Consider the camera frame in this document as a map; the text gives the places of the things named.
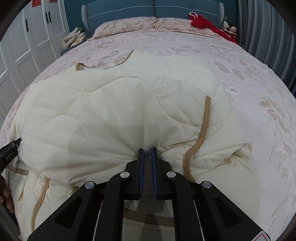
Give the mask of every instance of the folded cloth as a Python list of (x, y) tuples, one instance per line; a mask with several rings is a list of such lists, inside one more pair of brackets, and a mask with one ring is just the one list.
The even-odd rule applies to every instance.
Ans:
[(69, 39), (67, 42), (65, 42), (63, 48), (64, 48), (64, 49), (69, 48), (70, 45), (71, 45), (72, 43), (74, 43), (74, 42), (78, 39), (78, 36), (80, 36), (81, 31), (82, 31), (82, 29), (80, 29), (78, 32), (76, 32), (76, 33), (74, 34), (74, 36), (73, 36), (71, 39)]
[(227, 34), (225, 34), (223, 30), (218, 29), (214, 24), (212, 24), (212, 22), (210, 22), (209, 20), (207, 20), (203, 16), (196, 14), (195, 12), (190, 12), (189, 19), (193, 20), (191, 22), (191, 25), (193, 27), (200, 28), (200, 29), (209, 28), (214, 33), (216, 33), (216, 34), (222, 36), (223, 38), (225, 38), (226, 40), (238, 45), (238, 43), (235, 39), (233, 39), (230, 36), (228, 36)]
[(71, 33), (69, 33), (67, 36), (64, 37), (64, 43), (66, 43), (72, 37), (77, 36), (77, 33), (78, 32), (81, 33), (81, 31), (82, 31), (82, 28), (76, 27)]
[(82, 32), (77, 36), (77, 39), (80, 39), (82, 36), (86, 36), (86, 32)]
[(78, 45), (78, 44), (80, 44), (80, 43), (82, 43), (82, 42), (84, 42), (86, 40), (87, 40), (86, 35), (84, 35), (84, 36), (82, 36), (80, 38), (77, 38), (77, 40), (74, 43), (72, 43), (70, 47), (74, 47), (74, 46), (76, 46), (76, 45)]

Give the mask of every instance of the pillow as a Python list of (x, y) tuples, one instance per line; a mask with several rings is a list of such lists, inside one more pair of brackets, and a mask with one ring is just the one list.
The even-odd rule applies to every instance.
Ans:
[(209, 28), (199, 29), (193, 27), (191, 25), (191, 22), (192, 20), (183, 18), (157, 18), (156, 20), (154, 20), (153, 28), (197, 33), (220, 38), (218, 34), (214, 33)]
[(152, 29), (156, 17), (124, 18), (102, 23), (94, 32), (93, 38), (120, 34), (141, 29)]

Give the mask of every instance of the blue headboard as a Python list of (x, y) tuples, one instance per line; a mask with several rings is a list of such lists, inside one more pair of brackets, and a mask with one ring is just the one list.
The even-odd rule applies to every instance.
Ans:
[(219, 11), (223, 4), (213, 0), (154, 0), (154, 6), (156, 18), (187, 19), (189, 12), (195, 12), (218, 28), (224, 18), (224, 7)]
[(155, 16), (153, 0), (97, 0), (82, 6), (84, 28), (87, 28), (90, 35), (93, 35), (96, 28), (102, 23), (132, 17)]
[(96, 0), (81, 8), (82, 22), (88, 37), (102, 23), (132, 17), (188, 18), (196, 12), (221, 27), (224, 6), (213, 0)]

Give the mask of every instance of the black door handle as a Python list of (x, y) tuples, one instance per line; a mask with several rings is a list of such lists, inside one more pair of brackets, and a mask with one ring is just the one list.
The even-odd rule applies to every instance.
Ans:
[(49, 21), (52, 22), (52, 19), (50, 17), (50, 11), (48, 11)]
[(46, 16), (46, 21), (47, 21), (47, 23), (48, 23), (48, 17), (47, 17), (47, 12), (45, 13), (45, 16)]
[(29, 32), (27, 19), (26, 19), (26, 27), (27, 27), (27, 32)]

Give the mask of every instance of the wall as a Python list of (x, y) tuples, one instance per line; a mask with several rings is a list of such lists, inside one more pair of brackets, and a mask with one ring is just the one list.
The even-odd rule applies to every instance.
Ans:
[(238, 21), (238, 0), (216, 0), (222, 2), (225, 8), (225, 15), (228, 17), (227, 22), (237, 26)]
[(94, 0), (64, 0), (67, 22), (70, 32), (76, 27), (83, 27), (81, 19), (81, 6)]
[[(93, 2), (94, 0), (64, 0), (67, 21), (70, 32), (75, 27), (82, 27), (81, 20), (81, 6)], [(238, 19), (238, 0), (216, 0), (222, 2), (225, 8), (225, 15), (228, 17), (227, 21), (237, 26)]]

